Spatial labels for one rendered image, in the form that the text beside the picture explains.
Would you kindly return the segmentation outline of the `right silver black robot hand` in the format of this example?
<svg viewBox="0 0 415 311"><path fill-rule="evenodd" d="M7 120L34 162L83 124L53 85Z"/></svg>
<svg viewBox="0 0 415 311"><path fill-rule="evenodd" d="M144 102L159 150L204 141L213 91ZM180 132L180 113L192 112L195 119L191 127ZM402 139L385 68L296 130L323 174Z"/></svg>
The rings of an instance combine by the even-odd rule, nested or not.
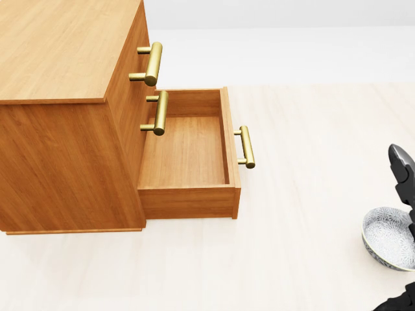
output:
<svg viewBox="0 0 415 311"><path fill-rule="evenodd" d="M397 180L395 186L400 200L412 210L409 212L411 223L409 231L415 243L415 161L402 147L391 144L388 147L390 168ZM415 281L405 286L398 297L388 298L373 311L415 311Z"/></svg>

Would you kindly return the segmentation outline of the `black white patterned bowl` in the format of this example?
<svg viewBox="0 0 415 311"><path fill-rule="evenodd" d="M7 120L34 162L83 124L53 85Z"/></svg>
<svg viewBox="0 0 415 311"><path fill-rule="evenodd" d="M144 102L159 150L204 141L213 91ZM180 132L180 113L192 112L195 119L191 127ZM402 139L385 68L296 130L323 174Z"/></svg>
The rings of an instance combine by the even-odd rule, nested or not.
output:
<svg viewBox="0 0 415 311"><path fill-rule="evenodd" d="M409 213L378 207L362 221L362 241L369 254L382 265L397 271L415 272L415 236Z"/></svg>

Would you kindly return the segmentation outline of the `wooden cabinet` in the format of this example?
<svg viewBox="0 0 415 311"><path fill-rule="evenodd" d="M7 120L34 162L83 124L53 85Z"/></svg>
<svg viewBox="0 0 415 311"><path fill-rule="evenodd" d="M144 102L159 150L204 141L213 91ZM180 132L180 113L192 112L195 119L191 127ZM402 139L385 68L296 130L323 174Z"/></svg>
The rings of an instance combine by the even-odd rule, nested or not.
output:
<svg viewBox="0 0 415 311"><path fill-rule="evenodd" d="M0 0L1 231L145 227L106 99L141 2Z"/></svg>

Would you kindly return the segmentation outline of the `open wooden drawer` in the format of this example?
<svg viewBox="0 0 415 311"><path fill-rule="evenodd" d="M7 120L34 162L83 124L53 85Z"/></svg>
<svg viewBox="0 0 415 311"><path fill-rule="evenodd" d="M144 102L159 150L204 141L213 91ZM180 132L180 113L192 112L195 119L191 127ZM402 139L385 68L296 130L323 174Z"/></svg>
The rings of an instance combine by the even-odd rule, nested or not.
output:
<svg viewBox="0 0 415 311"><path fill-rule="evenodd" d="M138 181L148 220L237 218L241 180L227 88L170 90L162 136L148 133Z"/></svg>

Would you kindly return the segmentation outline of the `closed wooden drawer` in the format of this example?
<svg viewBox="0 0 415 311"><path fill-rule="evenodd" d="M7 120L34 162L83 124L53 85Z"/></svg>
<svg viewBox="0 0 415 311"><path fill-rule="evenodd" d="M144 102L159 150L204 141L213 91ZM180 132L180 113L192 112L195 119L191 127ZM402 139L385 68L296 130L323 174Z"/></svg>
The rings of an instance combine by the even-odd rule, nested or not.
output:
<svg viewBox="0 0 415 311"><path fill-rule="evenodd" d="M147 46L149 46L147 21L144 3L141 2L106 92L117 133L124 145L139 137L139 118L143 114L141 102L145 92L151 90L144 82L129 80L130 73L145 72L148 56L138 55L137 48Z"/></svg>
<svg viewBox="0 0 415 311"><path fill-rule="evenodd" d="M145 102L145 97L154 92L153 87L148 87L144 82L129 81L129 73L144 73L147 69L148 55L138 55L138 47L148 47L148 32L146 29L132 30L124 45L124 54L121 77L119 79L120 95L119 103L122 107L119 119L120 133L123 138L123 147L129 164L132 183L137 187L143 147L146 133L140 130L141 124L148 122L151 105Z"/></svg>

